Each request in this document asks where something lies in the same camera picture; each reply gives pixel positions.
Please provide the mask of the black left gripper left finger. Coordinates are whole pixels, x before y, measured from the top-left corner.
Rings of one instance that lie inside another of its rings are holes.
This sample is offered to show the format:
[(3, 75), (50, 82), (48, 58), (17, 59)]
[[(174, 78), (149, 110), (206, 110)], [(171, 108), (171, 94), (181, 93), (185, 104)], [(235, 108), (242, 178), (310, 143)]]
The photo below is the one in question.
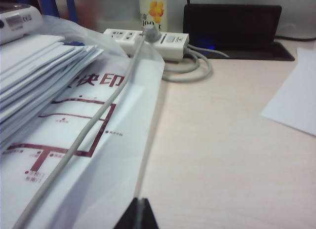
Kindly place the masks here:
[(139, 228), (140, 204), (138, 198), (133, 198), (126, 210), (126, 229)]

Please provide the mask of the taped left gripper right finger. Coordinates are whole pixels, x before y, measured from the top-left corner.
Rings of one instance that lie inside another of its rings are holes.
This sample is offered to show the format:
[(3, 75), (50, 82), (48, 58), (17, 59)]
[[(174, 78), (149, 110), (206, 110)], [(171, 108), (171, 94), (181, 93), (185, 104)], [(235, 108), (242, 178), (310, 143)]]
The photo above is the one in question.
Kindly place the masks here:
[(154, 212), (151, 208), (150, 202), (147, 198), (141, 199), (141, 229), (158, 229)]

